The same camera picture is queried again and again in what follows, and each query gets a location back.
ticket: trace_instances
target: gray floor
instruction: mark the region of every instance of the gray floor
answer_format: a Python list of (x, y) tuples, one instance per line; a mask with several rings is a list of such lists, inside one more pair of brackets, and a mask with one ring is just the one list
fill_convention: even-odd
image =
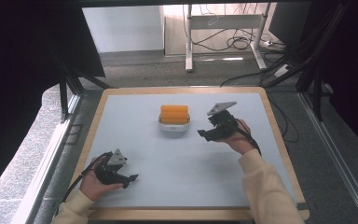
[[(195, 72), (190, 74), (185, 72), (183, 57), (167, 58), (156, 54), (154, 60), (150, 57), (146, 60), (140, 53), (138, 56), (127, 55), (126, 57), (131, 59), (119, 64), (117, 56), (102, 55), (106, 78), (101, 78), (117, 87), (219, 86), (228, 78), (257, 70), (254, 59), (246, 54), (240, 55), (242, 61), (230, 62), (221, 60), (227, 55), (195, 57)], [(254, 86), (259, 79), (257, 76), (244, 77), (229, 82), (228, 85)], [(103, 91), (86, 80), (82, 79), (82, 83), (87, 90), (73, 113), (73, 123), (70, 124), (69, 131), (52, 162), (52, 168), (37, 196), (28, 223), (49, 223), (62, 195), (70, 185)], [(310, 210), (310, 218), (306, 223), (358, 223), (358, 206), (312, 123), (309, 110), (295, 91), (294, 83), (296, 77), (268, 89), (268, 95), (271, 103), (278, 106), (273, 106), (278, 124), (283, 130), (288, 125), (288, 132), (283, 139)], [(358, 182), (358, 138), (328, 103), (328, 97), (324, 97), (322, 103), (322, 125), (330, 133)], [(32, 184), (32, 178), (46, 148), (50, 147), (54, 130), (60, 126), (60, 117), (59, 90), (58, 87), (53, 87), (45, 92), (43, 106), (34, 126), (0, 180), (0, 223), (10, 223), (16, 213), (28, 186)]]

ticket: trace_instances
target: light blue board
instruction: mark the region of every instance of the light blue board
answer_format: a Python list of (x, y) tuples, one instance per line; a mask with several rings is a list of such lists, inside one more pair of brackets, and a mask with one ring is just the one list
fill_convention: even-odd
[[(211, 130), (207, 112), (215, 103), (236, 101), (228, 109), (244, 119), (294, 197), (266, 110), (258, 93), (142, 94), (108, 96), (86, 164), (119, 148), (128, 158), (118, 172), (139, 175), (126, 189), (104, 195), (97, 207), (249, 206), (243, 193), (240, 154), (224, 143), (207, 142), (197, 130)], [(161, 105), (188, 105), (190, 128), (165, 133), (158, 127)]]

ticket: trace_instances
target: white surface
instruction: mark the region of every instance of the white surface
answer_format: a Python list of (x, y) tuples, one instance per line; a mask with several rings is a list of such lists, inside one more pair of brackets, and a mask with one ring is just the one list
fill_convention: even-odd
[(99, 53), (164, 49), (162, 6), (83, 8)]
[[(127, 164), (118, 173), (139, 175), (126, 189), (106, 194), (95, 206), (191, 207), (249, 205), (241, 185), (240, 154), (226, 144), (207, 142), (197, 130), (211, 130), (206, 115), (215, 103), (237, 101), (228, 109), (245, 119), (261, 148), (294, 197), (269, 120), (257, 93), (146, 94), (109, 96), (89, 158), (120, 148)], [(161, 105), (188, 105), (185, 133), (158, 127)]]

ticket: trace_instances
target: wrist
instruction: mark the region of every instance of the wrist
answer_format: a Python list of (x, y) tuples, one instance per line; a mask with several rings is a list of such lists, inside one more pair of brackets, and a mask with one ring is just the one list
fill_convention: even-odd
[(255, 147), (246, 139), (239, 139), (234, 142), (228, 144), (231, 148), (235, 151), (239, 152), (241, 155), (245, 154), (246, 152), (254, 149)]

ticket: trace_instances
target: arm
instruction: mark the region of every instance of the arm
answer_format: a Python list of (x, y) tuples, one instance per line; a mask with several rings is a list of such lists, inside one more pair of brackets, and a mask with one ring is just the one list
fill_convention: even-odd
[[(250, 128), (243, 120), (239, 121), (239, 127), (250, 133)], [(263, 161), (243, 135), (234, 133), (220, 142), (227, 143), (242, 155), (239, 163), (244, 172), (243, 190), (255, 223), (304, 223), (276, 169)]]
[(52, 224), (82, 224), (89, 221), (90, 207), (106, 192), (123, 188), (122, 184), (105, 185), (101, 183), (94, 170), (84, 175), (79, 191), (66, 203), (60, 204), (59, 214), (53, 218)]

